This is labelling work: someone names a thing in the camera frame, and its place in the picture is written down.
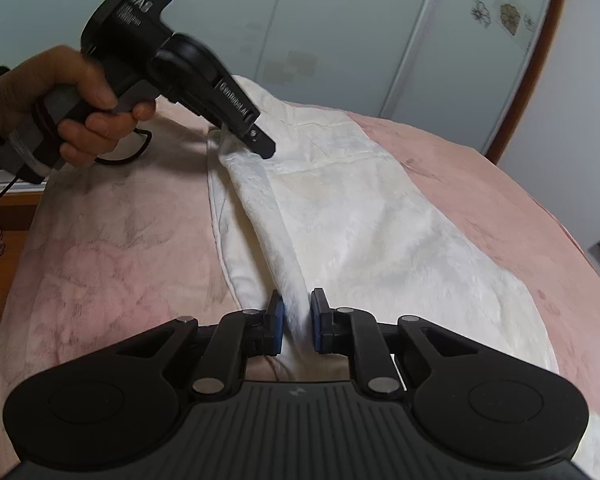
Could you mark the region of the person left hand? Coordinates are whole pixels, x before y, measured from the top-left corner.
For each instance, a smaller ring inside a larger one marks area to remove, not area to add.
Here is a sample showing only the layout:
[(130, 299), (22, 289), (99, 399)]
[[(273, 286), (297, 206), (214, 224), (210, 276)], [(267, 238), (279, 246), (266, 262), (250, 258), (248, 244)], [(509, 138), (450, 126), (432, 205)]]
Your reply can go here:
[(95, 158), (112, 152), (139, 122), (146, 122), (156, 111), (156, 103), (149, 101), (116, 114), (117, 98), (102, 68), (80, 52), (58, 46), (0, 77), (1, 136), (8, 136), (24, 121), (34, 101), (61, 84), (76, 88), (81, 98), (96, 108), (83, 122), (66, 119), (57, 127), (64, 139), (60, 154), (75, 167), (91, 165)]

